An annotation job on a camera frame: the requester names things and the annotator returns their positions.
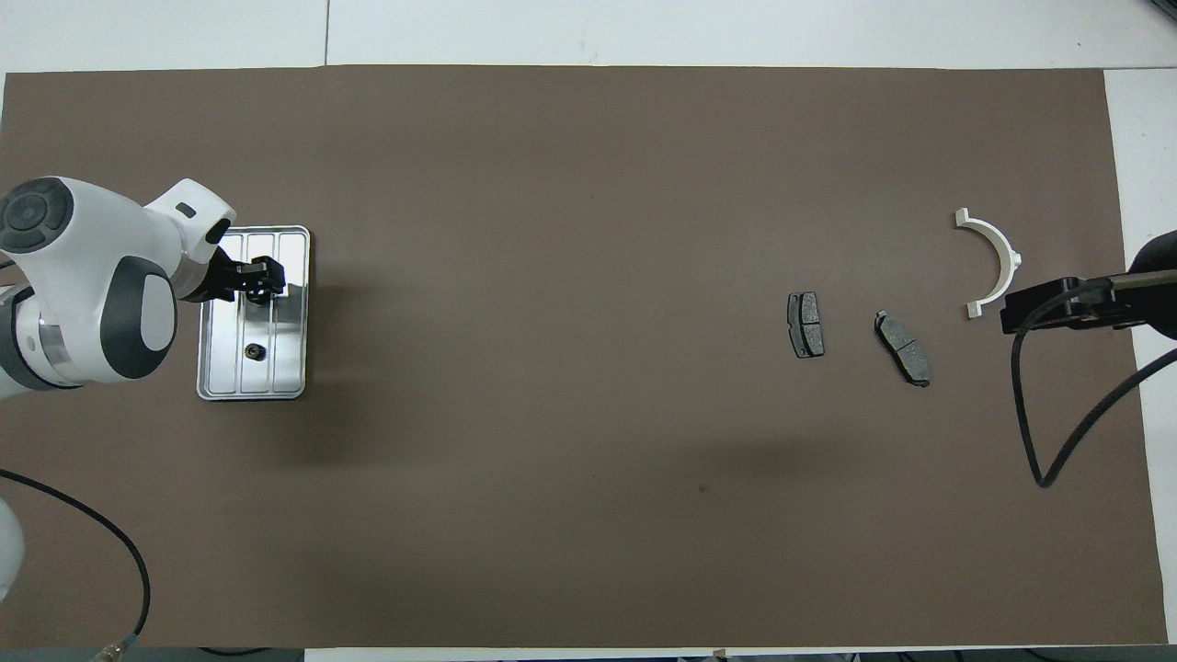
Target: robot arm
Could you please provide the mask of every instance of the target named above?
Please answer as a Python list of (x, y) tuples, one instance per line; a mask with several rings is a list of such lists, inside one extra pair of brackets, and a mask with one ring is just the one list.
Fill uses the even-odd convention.
[(218, 249), (235, 218), (191, 179), (146, 206), (64, 177), (5, 196), (0, 251), (29, 284), (0, 289), (0, 397), (146, 377), (172, 346), (175, 299), (281, 292), (281, 265)]

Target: white tile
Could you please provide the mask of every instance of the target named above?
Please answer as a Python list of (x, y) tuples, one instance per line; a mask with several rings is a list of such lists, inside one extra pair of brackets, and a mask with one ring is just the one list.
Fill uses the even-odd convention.
[[(1177, 69), (1110, 71), (1104, 80), (1130, 263), (1149, 239), (1177, 230)], [(1139, 366), (1177, 347), (1151, 329), (1133, 329), (1132, 344)], [(1142, 384), (1141, 399), (1165, 617), (1177, 643), (1177, 368)]]
[(310, 67), (326, 0), (4, 0), (0, 68)]
[(328, 64), (1177, 65), (1136, 0), (332, 0)]

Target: brown table surface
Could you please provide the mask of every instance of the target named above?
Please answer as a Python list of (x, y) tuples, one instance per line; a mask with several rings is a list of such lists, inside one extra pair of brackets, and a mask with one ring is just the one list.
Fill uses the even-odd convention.
[[(149, 378), (0, 403), (2, 465), (139, 542), (146, 644), (1164, 641), (1138, 398), (1035, 486), (998, 306), (964, 317), (996, 256), (951, 219), (1006, 232), (1016, 286), (1122, 270), (1099, 72), (9, 74), (4, 108), (4, 190), (192, 177), (314, 234), (300, 399), (199, 399), (184, 305)], [(824, 358), (787, 342), (803, 290)], [(1052, 456), (1131, 340), (1036, 333), (1025, 365)], [(0, 494), (0, 646), (125, 631), (118, 543)]]

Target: silver rectangular tray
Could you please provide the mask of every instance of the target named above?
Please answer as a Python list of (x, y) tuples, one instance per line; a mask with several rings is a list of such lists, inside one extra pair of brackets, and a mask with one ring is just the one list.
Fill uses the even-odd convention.
[[(300, 225), (233, 227), (220, 241), (230, 258), (270, 256), (286, 272), (286, 289), (261, 306), (240, 292), (234, 302), (200, 305), (197, 393), (206, 400), (293, 399), (306, 388), (306, 309), (311, 233)], [(265, 347), (261, 360), (245, 347)]]

